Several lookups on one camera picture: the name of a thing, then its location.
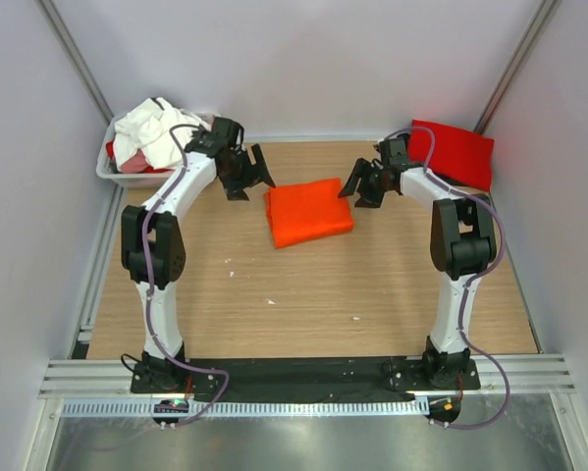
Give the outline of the orange t shirt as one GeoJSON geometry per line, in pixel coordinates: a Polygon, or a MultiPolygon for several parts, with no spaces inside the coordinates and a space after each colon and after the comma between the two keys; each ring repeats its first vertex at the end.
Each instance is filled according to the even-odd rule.
{"type": "Polygon", "coordinates": [[[348,201],[339,197],[341,190],[339,178],[270,187],[264,201],[274,246],[281,249],[352,231],[354,221],[348,201]]]}

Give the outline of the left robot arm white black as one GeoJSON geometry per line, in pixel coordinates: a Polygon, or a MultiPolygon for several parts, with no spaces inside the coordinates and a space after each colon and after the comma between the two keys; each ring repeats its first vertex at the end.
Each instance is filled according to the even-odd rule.
{"type": "Polygon", "coordinates": [[[169,135],[181,164],[139,206],[121,216],[121,262],[140,296],[145,325],[143,352],[132,366],[134,393],[176,393],[194,368],[185,356],[177,319],[177,281],[187,262],[182,221],[197,196],[220,181],[230,201],[246,201],[247,190],[275,185],[259,145],[244,145],[243,126],[217,117],[210,128],[192,128],[181,142],[174,125],[169,135]]]}

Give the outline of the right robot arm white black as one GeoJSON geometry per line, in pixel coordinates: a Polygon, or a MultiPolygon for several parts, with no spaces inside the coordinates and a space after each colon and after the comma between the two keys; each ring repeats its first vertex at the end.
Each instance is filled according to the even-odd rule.
{"type": "Polygon", "coordinates": [[[378,208],[385,194],[394,191],[430,211],[429,250],[440,289],[434,327],[415,362],[416,384],[455,389],[469,373],[466,328],[480,275],[497,260],[494,217],[487,195],[471,195],[411,161],[408,143],[406,133],[378,141],[374,148],[379,156],[356,160],[339,197],[356,194],[356,207],[378,208]]]}

